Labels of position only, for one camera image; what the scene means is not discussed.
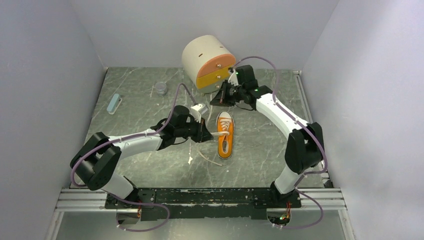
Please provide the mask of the white shoelace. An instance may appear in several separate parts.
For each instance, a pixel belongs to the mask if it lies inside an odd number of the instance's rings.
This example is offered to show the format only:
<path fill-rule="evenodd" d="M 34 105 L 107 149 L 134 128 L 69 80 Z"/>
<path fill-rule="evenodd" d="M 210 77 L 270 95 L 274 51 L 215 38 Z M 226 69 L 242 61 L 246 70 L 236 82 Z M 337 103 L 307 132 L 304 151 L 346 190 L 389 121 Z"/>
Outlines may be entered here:
<path fill-rule="evenodd" d="M 212 136 L 214 136 L 214 137 L 216 137 L 216 136 L 226 136 L 226 135 L 229 135 L 230 134 L 230 132 L 229 131 L 218 131 L 218 132 L 211 132 L 210 133 Z M 223 165 L 223 164 L 220 164 L 220 163 L 217 163 L 217 162 L 215 162 L 215 161 L 212 161 L 212 160 L 210 160 L 210 159 L 208 159 L 204 154 L 202 154 L 199 150 L 197 150 L 197 153 L 204 159 L 204 160 L 206 160 L 206 161 L 208 161 L 208 162 L 210 162 L 210 163 L 212 163 L 212 164 L 215 164 L 215 165 L 217 165 L 217 166 L 220 166 L 220 167 L 224 167 L 225 165 Z"/>

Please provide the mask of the orange canvas sneaker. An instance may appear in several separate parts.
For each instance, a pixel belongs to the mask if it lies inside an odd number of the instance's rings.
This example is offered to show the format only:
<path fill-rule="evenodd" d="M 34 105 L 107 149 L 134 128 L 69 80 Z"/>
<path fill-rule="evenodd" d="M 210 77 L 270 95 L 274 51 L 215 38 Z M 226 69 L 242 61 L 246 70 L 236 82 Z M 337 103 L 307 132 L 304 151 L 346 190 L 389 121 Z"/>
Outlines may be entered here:
<path fill-rule="evenodd" d="M 232 155 L 235 121 L 229 112 L 222 111 L 216 120 L 217 132 L 228 131 L 229 135 L 218 136 L 218 156 L 221 159 L 228 159 Z"/>

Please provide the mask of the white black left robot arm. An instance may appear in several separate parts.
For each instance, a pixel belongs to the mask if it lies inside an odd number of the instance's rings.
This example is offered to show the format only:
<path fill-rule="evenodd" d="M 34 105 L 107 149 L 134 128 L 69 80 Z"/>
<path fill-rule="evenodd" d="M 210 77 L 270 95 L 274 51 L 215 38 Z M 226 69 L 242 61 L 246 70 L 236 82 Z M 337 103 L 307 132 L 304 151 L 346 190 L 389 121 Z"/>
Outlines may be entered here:
<path fill-rule="evenodd" d="M 177 139 L 196 143 L 213 140 L 203 115 L 203 103 L 187 108 L 176 105 L 168 118 L 145 131 L 132 135 L 106 136 L 93 134 L 70 162 L 72 172 L 91 190 L 103 190 L 118 197 L 126 208 L 140 202 L 139 189 L 126 177 L 115 172 L 120 160 L 144 152 L 160 151 L 176 145 Z"/>

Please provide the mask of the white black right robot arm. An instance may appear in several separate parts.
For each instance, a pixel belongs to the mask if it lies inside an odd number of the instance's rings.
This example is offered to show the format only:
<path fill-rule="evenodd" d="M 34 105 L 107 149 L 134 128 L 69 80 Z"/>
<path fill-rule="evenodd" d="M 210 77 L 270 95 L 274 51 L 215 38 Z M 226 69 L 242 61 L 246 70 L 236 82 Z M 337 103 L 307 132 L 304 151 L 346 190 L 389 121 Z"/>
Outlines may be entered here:
<path fill-rule="evenodd" d="M 225 80 L 210 101 L 212 106 L 229 107 L 239 102 L 267 117 L 286 137 L 285 167 L 271 183 L 270 202 L 282 207 L 288 202 L 307 170 L 324 159 L 323 130 L 319 123 L 309 123 L 295 115 L 278 100 L 266 85 L 259 85 L 250 65 L 229 68 Z"/>

